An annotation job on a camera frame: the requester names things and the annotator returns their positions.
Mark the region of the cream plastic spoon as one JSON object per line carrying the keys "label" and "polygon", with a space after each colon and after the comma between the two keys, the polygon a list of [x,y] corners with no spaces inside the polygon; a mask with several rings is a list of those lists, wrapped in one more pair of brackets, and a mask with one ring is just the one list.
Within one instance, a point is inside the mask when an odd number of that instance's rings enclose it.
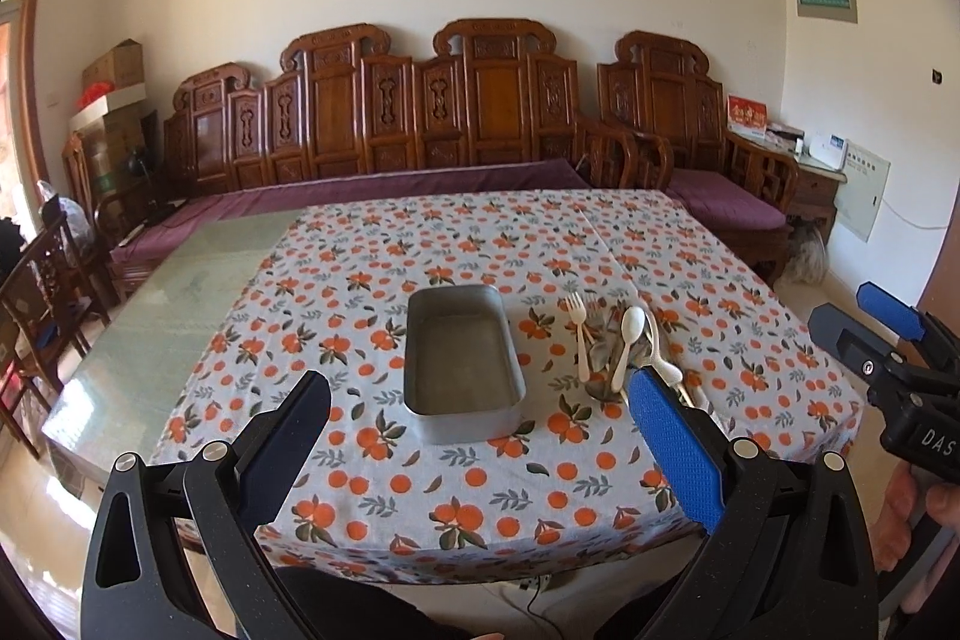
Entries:
{"label": "cream plastic spoon", "polygon": [[610,390],[613,393],[620,393],[623,390],[631,349],[636,342],[640,341],[641,336],[644,335],[644,330],[646,330],[646,310],[641,305],[631,305],[625,310],[622,321],[620,321],[622,352],[610,379]]}

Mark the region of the cream plastic fork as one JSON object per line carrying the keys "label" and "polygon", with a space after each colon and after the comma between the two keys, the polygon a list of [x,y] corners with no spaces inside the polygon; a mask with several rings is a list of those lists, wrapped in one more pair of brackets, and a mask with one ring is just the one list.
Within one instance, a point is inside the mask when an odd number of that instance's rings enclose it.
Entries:
{"label": "cream plastic fork", "polygon": [[581,298],[579,292],[571,292],[565,298],[566,312],[573,321],[574,331],[576,331],[576,342],[578,343],[578,377],[579,381],[586,385],[590,382],[589,351],[587,351],[586,339],[586,303]]}

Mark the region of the white plastic bag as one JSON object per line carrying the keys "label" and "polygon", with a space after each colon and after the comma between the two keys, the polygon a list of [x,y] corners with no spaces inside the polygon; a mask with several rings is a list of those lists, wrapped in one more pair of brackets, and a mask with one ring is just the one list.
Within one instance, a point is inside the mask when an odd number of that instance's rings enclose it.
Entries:
{"label": "white plastic bag", "polygon": [[822,234],[812,221],[794,226],[789,237],[789,259],[782,277],[788,283],[820,286],[828,273],[828,252]]}

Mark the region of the white electrical panel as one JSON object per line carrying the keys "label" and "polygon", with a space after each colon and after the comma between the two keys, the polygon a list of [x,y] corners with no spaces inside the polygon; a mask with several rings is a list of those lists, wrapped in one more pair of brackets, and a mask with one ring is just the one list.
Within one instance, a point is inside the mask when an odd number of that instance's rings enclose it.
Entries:
{"label": "white electrical panel", "polygon": [[843,174],[846,181],[835,197],[836,217],[861,242],[871,238],[877,214],[884,203],[890,163],[869,149],[850,143]]}

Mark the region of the wooden side table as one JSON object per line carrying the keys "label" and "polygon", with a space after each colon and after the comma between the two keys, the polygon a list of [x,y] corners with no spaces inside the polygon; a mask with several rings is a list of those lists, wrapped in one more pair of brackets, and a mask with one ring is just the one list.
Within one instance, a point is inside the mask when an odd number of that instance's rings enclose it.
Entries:
{"label": "wooden side table", "polygon": [[788,223],[793,227],[801,224],[815,226],[824,244],[828,244],[836,221],[836,195],[846,184],[846,175],[841,170],[823,169],[811,159],[802,158],[797,163],[796,190],[786,208]]}

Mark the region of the white ceramic spoon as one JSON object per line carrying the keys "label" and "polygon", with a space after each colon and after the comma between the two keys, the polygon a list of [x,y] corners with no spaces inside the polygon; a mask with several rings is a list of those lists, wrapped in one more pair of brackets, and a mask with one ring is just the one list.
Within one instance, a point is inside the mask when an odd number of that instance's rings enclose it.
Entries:
{"label": "white ceramic spoon", "polygon": [[646,308],[646,326],[649,331],[649,344],[651,344],[651,353],[649,353],[649,365],[656,370],[656,374],[661,377],[665,385],[670,388],[677,388],[683,383],[683,372],[672,364],[662,349],[661,330],[656,315],[652,314],[649,308]]}

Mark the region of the red calendar card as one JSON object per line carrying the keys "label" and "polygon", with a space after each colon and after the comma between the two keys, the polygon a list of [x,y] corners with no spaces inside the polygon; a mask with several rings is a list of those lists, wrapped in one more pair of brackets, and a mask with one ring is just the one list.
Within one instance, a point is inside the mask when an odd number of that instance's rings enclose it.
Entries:
{"label": "red calendar card", "polygon": [[768,128],[768,107],[740,96],[727,97],[727,125],[748,138],[763,140]]}

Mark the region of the orange-print tablecloth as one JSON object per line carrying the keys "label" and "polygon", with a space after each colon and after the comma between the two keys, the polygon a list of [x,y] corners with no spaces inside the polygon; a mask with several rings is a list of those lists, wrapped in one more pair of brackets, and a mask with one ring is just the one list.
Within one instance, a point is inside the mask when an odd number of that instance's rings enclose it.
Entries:
{"label": "orange-print tablecloth", "polygon": [[306,372],[331,412],[270,559],[368,581],[551,575],[677,536],[685,518],[608,390],[633,305],[729,437],[811,461],[862,399],[805,326],[657,191],[503,191],[311,206],[262,260],[167,418],[185,461]]}

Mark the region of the stainless steel fork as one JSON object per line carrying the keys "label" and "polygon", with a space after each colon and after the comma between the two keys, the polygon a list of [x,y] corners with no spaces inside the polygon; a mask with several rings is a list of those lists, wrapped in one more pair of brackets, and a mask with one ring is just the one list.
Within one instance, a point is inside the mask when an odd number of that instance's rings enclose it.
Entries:
{"label": "stainless steel fork", "polygon": [[586,302],[587,319],[584,324],[587,336],[587,364],[592,375],[603,374],[610,360],[608,342],[607,308],[604,299]]}

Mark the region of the dark wooden chair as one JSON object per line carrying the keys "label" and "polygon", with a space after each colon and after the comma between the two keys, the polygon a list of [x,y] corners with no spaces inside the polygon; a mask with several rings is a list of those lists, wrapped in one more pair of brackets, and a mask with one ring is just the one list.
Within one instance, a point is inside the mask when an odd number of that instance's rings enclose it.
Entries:
{"label": "dark wooden chair", "polygon": [[83,326],[110,325],[106,304],[94,289],[82,253],[60,213],[26,245],[2,283],[2,424],[41,458],[18,419],[21,404],[34,399],[43,411],[64,391],[59,364],[68,349],[85,357],[91,342]]}

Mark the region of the grey metal tray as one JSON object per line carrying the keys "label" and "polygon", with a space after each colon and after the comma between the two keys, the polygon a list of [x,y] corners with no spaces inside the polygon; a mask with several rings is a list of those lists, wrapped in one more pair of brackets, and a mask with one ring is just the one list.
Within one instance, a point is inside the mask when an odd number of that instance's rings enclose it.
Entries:
{"label": "grey metal tray", "polygon": [[404,360],[404,406],[420,442],[469,445],[521,424],[526,381],[494,287],[413,292]]}

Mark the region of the carved wooden sofa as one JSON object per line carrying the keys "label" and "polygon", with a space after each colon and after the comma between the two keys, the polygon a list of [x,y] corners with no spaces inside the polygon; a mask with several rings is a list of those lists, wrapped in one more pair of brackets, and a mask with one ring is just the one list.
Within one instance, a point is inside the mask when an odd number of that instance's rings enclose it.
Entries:
{"label": "carved wooden sofa", "polygon": [[182,81],[163,125],[166,193],[583,156],[578,65],[532,19],[456,19],[428,60],[395,55],[375,25],[326,29],[290,42],[280,68],[265,83],[235,62]]}

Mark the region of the stacked cardboard boxes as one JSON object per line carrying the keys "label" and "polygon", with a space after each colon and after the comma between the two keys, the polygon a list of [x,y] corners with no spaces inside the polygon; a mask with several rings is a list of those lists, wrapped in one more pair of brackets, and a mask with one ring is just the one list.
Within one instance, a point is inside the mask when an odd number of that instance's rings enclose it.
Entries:
{"label": "stacked cardboard boxes", "polygon": [[62,159],[73,198],[86,213],[139,174],[137,158],[146,151],[145,101],[140,42],[125,39],[83,70],[82,96],[68,122]]}

